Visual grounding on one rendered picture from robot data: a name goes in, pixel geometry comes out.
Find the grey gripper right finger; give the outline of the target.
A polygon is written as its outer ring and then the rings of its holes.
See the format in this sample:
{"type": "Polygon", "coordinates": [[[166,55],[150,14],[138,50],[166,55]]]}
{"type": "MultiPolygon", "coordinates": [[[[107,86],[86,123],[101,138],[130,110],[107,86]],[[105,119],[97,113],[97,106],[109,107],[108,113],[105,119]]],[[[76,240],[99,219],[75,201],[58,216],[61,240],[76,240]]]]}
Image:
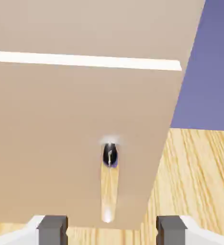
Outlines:
{"type": "Polygon", "coordinates": [[[158,215],[157,245],[224,245],[224,236],[202,229],[191,216],[158,215]]]}

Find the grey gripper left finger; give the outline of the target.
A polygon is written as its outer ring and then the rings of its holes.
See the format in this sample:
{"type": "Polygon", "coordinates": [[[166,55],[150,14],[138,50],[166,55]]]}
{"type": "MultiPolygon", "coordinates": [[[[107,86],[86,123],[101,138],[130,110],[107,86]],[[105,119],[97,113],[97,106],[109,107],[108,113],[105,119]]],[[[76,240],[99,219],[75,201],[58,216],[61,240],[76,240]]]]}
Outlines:
{"type": "Polygon", "coordinates": [[[68,217],[35,215],[22,228],[0,236],[0,245],[68,245],[68,217]]]}

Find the light wood cabinet door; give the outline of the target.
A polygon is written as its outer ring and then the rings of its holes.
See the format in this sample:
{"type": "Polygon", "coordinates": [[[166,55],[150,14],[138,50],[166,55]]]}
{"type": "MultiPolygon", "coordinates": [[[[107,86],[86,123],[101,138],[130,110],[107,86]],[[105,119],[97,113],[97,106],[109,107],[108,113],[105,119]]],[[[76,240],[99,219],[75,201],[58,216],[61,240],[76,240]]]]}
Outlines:
{"type": "Polygon", "coordinates": [[[0,63],[0,222],[57,214],[72,226],[138,229],[181,83],[180,71],[0,63]],[[109,142],[119,181],[104,223],[109,142]]]}

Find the light wood cabinet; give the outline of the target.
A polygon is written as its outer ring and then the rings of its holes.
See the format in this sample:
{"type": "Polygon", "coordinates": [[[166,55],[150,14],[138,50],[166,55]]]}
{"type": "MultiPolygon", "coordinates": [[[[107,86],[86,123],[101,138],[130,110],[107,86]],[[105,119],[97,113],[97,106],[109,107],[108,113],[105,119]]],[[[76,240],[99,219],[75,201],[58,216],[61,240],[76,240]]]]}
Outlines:
{"type": "Polygon", "coordinates": [[[0,63],[180,71],[205,0],[0,0],[0,63]]]}

